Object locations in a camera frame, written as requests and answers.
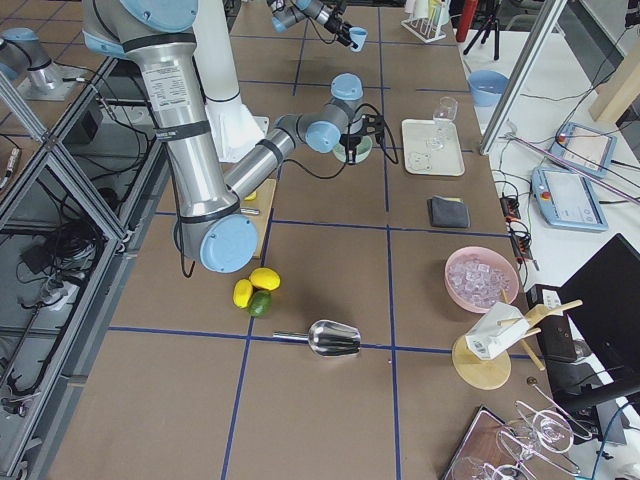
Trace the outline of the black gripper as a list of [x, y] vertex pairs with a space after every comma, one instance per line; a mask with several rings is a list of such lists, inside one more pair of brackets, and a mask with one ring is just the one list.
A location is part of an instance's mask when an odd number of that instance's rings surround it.
[[339, 16], [331, 15], [324, 23], [324, 28], [334, 36], [334, 41], [338, 41], [344, 46], [352, 45], [350, 37], [351, 26], [345, 23]]
[[360, 135], [352, 135], [347, 132], [341, 136], [341, 152], [344, 154], [344, 162], [347, 165], [355, 165], [363, 160], [365, 153], [364, 143]]

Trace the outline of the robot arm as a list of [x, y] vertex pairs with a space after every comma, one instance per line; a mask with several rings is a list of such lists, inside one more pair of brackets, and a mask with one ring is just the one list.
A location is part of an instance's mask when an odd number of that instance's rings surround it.
[[345, 1], [334, 1], [331, 5], [320, 0], [285, 1], [270, 0], [272, 24], [277, 32], [284, 32], [304, 20], [311, 20], [313, 26], [320, 25], [333, 35], [332, 42], [338, 41], [347, 47], [355, 47], [351, 39], [352, 25], [342, 15], [346, 11]]
[[229, 29], [220, 1], [85, 1], [86, 46], [134, 62], [149, 95], [155, 133], [172, 167], [181, 255], [232, 273], [253, 257], [259, 235], [240, 203], [298, 146], [329, 153], [362, 123], [358, 76], [343, 73], [317, 113], [285, 115], [229, 170], [215, 139], [216, 112], [241, 103]]

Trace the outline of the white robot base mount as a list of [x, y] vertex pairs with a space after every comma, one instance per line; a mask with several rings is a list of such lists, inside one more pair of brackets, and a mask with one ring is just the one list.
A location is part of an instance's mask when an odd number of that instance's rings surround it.
[[239, 97], [225, 102], [208, 100], [205, 110], [222, 163], [239, 162], [268, 131], [269, 118], [254, 116]]

